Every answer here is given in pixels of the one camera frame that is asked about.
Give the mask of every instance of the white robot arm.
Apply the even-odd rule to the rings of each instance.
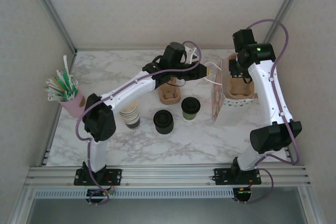
[[[139,78],[143,76],[149,75],[146,71],[141,71],[137,74],[133,79],[125,83],[123,86],[113,90],[109,93],[103,94],[101,96],[102,99],[106,97],[112,96],[117,90],[121,89],[122,87],[126,86],[133,81],[136,81],[133,85],[126,88],[123,92],[117,94],[116,96],[112,97],[111,100],[107,100],[104,102],[107,106],[111,106],[111,110],[113,114],[118,114],[120,110],[122,110],[126,105],[134,101],[136,98],[142,96],[147,92],[151,92],[155,89],[155,80],[151,77],[147,77],[142,79],[141,81],[137,81]],[[90,146],[90,163],[91,169],[95,173],[106,165],[106,148],[107,148],[107,141],[92,141]]]
[[[273,47],[269,43],[258,44],[251,29],[242,29],[233,34],[237,58],[229,61],[229,71],[234,78],[253,80],[261,105],[263,126],[251,131],[251,145],[238,158],[234,159],[232,171],[235,177],[249,176],[248,171],[255,169],[255,164],[263,156],[279,151],[291,143],[284,118],[287,120],[294,137],[302,130],[300,122],[294,122],[279,84],[277,70],[271,76],[275,64]]]

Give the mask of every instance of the green cup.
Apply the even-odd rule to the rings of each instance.
[[[201,108],[201,103],[194,97],[187,97],[181,104],[182,114],[186,120],[192,120],[196,117],[198,111]]]

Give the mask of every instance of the white wall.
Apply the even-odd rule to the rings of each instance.
[[[0,223],[45,147],[56,104],[43,86],[63,54],[70,56],[40,0],[0,0]]]
[[[302,123],[298,143],[328,223],[336,220],[336,0],[295,0],[284,24],[289,47],[278,67],[286,102]],[[277,53],[281,30],[272,42]]]
[[[232,48],[232,34],[275,17],[283,0],[51,0],[77,48]],[[262,40],[270,24],[255,29]]]

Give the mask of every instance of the pink cup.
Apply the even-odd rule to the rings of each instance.
[[[68,102],[59,102],[73,118],[78,118],[85,110],[85,97],[78,90],[78,94],[74,99]]]

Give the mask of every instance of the paper cup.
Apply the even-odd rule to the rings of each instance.
[[[68,102],[59,101],[59,103],[63,106],[63,108],[65,108],[66,111],[68,111],[73,118],[78,118],[83,114],[85,110],[85,102],[86,102],[85,97],[79,90],[76,97],[73,98],[71,101]]]
[[[125,108],[119,112],[120,117],[126,124],[126,126],[132,130],[136,129],[140,125],[140,114],[138,110],[137,100],[131,102]]]

